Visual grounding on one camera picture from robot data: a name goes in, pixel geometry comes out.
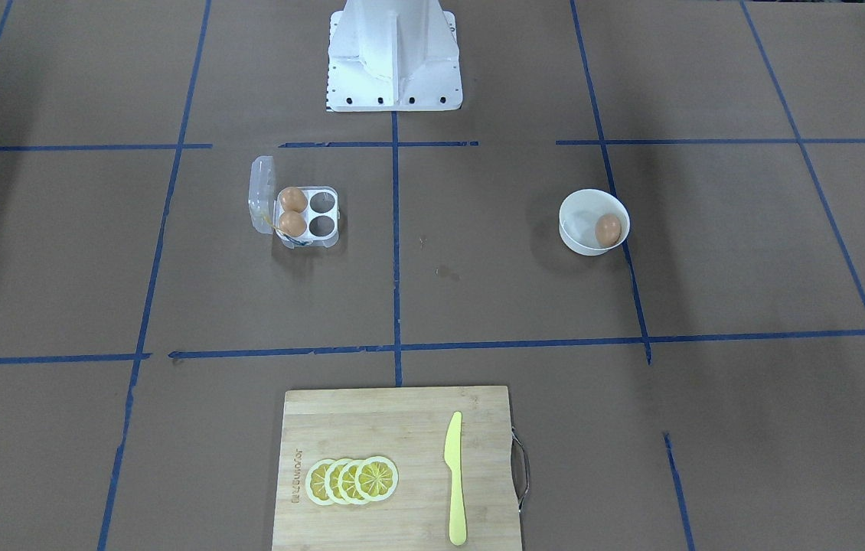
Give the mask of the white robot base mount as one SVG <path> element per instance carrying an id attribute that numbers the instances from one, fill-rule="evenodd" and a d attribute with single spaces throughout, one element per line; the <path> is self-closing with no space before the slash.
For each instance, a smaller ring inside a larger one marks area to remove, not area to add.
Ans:
<path id="1" fill-rule="evenodd" d="M 328 31 L 328 111 L 462 107 L 456 18 L 439 1 L 348 1 Z"/>

